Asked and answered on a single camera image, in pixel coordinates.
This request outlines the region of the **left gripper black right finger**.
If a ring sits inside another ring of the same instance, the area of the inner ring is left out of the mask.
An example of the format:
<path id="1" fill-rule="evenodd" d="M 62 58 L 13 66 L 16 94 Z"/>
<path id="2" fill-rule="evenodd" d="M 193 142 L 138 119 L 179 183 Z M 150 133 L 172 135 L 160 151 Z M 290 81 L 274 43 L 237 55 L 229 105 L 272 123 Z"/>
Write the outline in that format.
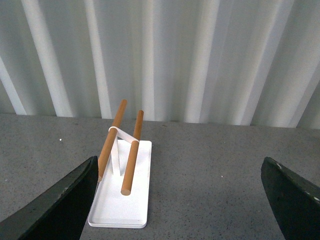
<path id="1" fill-rule="evenodd" d="M 261 181 L 273 215 L 286 240 L 320 238 L 320 188 L 265 157 Z"/>

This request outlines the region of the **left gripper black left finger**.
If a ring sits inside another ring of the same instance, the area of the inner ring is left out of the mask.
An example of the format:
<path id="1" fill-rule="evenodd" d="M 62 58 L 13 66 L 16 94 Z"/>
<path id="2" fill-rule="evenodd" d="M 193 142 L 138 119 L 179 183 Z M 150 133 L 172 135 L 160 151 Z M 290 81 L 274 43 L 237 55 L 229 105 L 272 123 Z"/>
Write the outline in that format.
<path id="1" fill-rule="evenodd" d="M 92 156 L 0 223 L 2 240 L 78 240 L 98 183 Z"/>

